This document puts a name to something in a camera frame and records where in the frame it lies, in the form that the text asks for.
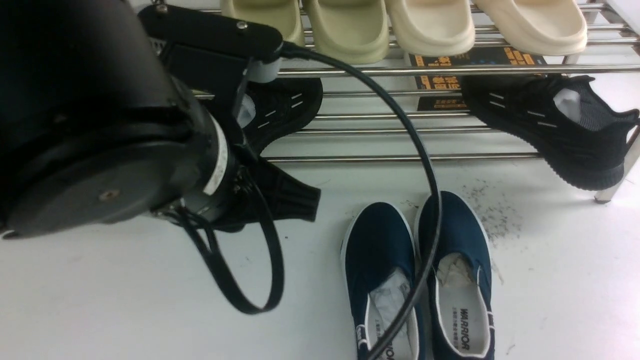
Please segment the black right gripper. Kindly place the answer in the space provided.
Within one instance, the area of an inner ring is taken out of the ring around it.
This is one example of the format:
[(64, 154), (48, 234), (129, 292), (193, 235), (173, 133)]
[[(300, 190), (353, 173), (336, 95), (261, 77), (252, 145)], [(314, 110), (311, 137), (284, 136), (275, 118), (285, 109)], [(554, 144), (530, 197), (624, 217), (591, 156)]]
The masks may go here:
[(213, 95), (205, 106), (214, 124), (218, 162), (205, 185), (212, 194), (188, 208), (215, 226), (256, 223), (251, 170), (259, 157), (238, 123), (242, 99), (256, 56), (236, 45), (166, 43), (160, 59), (171, 75), (193, 90)]

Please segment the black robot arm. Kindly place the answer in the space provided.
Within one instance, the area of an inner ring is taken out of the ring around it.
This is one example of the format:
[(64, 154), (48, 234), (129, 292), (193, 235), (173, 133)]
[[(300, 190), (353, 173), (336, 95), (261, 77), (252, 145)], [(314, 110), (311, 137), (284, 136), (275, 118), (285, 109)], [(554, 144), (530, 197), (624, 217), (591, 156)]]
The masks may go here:
[(237, 121), (257, 33), (163, 3), (3, 0), (3, 237), (140, 215), (190, 231), (266, 219)]

